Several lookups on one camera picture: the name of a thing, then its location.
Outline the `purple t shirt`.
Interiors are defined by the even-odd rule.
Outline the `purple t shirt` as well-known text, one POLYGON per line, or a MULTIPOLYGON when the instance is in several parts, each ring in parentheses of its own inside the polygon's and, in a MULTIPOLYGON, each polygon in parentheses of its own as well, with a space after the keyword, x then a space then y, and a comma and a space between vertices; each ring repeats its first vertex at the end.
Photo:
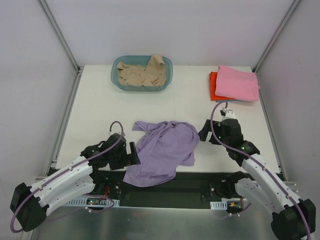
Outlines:
POLYGON ((178 166, 192 167, 200 142, 196 128, 179 121, 150 123, 136 121, 133 131, 145 135, 137 142, 140 164, 127 168, 123 181, 139 188, 166 183, 176 176, 178 166))

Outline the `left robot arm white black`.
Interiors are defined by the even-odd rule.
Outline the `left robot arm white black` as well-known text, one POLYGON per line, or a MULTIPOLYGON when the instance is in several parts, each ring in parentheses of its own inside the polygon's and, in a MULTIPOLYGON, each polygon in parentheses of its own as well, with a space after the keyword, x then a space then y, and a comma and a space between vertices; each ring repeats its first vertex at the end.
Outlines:
POLYGON ((138 164, 135 143, 127 142, 118 133, 87 146, 69 165, 52 175, 32 185, 22 182, 15 187, 10 202, 10 230, 19 232, 14 227, 18 221, 21 231, 32 231, 57 208, 81 195, 107 196, 112 188, 101 169, 109 166, 110 170, 120 170, 138 164))

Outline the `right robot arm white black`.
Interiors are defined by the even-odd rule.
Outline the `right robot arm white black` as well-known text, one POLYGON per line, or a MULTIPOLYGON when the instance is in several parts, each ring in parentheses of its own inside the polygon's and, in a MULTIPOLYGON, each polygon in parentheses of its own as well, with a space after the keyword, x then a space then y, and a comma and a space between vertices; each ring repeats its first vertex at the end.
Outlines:
POLYGON ((316 230, 316 206, 303 200, 267 166, 258 148, 244 140, 237 119, 207 119, 199 132, 200 141, 224 146, 228 156, 244 171, 229 174, 214 190, 226 199, 237 196, 259 204, 272 216, 271 229, 279 240, 309 240, 316 230))

